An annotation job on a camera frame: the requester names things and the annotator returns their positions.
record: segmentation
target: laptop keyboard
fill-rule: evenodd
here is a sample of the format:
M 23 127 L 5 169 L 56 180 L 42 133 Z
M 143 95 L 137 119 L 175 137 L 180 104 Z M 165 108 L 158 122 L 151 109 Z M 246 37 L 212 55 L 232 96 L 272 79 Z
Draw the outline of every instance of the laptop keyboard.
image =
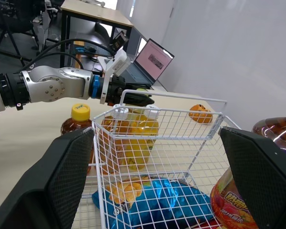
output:
M 137 83 L 149 83 L 149 81 L 142 76 L 142 73 L 133 64 L 129 65 L 126 70 Z

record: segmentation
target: yellow bottle cap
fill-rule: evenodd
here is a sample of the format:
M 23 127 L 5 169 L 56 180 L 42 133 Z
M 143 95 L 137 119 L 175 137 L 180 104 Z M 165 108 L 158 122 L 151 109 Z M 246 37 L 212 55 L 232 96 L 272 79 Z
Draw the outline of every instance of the yellow bottle cap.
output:
M 86 104 L 73 105 L 71 118 L 78 122 L 87 121 L 90 118 L 90 107 Z

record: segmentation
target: wire basket handle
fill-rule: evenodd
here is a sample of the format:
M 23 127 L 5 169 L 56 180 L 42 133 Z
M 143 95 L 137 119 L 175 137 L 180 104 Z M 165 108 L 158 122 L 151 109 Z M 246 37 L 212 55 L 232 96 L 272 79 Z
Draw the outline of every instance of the wire basket handle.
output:
M 182 95 L 182 94 L 177 94 L 177 93 L 172 94 L 172 93 L 162 93 L 162 92 L 151 92 L 151 91 L 146 92 L 146 91 L 137 91 L 137 90 L 126 89 L 122 92 L 121 99 L 120 99 L 120 105 L 123 105 L 126 93 L 159 95 L 159 96 L 164 96 L 164 97 L 195 99 L 195 100 L 204 100 L 204 101 L 210 101 L 210 102 L 224 103 L 223 108 L 221 109 L 221 112 L 225 109 L 225 107 L 227 106 L 227 103 L 228 103 L 226 100 L 202 98 L 202 97 L 196 97 L 196 96 L 192 96 L 192 95 Z

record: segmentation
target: blue chip bag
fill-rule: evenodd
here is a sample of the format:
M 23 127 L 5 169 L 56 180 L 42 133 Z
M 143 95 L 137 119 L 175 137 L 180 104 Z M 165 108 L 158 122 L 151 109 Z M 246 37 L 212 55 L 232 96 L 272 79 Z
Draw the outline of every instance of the blue chip bag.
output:
M 108 185 L 102 198 L 109 229 L 182 229 L 213 218 L 210 198 L 180 180 L 134 177 Z M 100 208 L 98 192 L 92 199 Z

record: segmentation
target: laptop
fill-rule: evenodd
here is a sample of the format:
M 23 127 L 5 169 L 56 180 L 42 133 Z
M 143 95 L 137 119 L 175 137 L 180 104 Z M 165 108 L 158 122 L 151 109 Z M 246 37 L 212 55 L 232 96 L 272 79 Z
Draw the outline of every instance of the laptop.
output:
M 174 55 L 149 39 L 140 54 L 121 76 L 126 83 L 151 87 L 173 60 Z

